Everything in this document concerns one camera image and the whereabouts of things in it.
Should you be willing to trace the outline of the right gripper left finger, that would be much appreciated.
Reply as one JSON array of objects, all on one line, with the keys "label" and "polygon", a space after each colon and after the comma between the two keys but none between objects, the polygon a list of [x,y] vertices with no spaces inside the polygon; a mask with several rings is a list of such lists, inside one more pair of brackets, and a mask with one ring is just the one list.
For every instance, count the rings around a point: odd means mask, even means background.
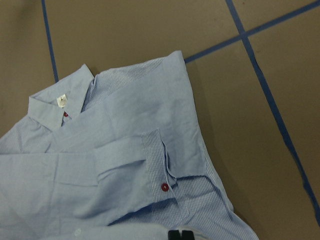
[{"label": "right gripper left finger", "polygon": [[167,233],[168,240],[181,240],[182,236],[179,230],[169,230]]}]

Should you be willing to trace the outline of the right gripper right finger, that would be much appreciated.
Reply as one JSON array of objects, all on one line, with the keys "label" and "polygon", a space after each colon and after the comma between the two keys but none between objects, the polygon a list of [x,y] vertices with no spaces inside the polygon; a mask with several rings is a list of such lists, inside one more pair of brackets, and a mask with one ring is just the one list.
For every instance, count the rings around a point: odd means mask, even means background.
[{"label": "right gripper right finger", "polygon": [[183,230],[181,232],[182,240],[195,240],[194,232],[191,230]]}]

